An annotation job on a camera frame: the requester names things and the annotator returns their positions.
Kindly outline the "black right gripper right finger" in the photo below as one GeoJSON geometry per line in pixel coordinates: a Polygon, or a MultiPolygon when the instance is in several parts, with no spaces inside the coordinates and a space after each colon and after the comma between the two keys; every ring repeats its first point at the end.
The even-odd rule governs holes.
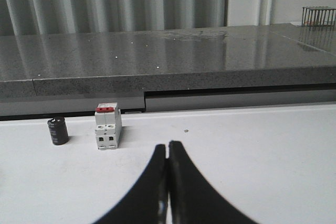
{"type": "Polygon", "coordinates": [[[179,141],[169,143],[169,190],[173,223],[255,223],[211,186],[179,141]]]}

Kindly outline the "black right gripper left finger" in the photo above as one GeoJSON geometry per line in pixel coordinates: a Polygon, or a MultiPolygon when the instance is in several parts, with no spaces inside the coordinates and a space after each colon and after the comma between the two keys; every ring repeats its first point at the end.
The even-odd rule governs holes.
{"type": "Polygon", "coordinates": [[[138,180],[97,223],[166,223],[168,191],[165,157],[165,145],[157,145],[138,180]]]}

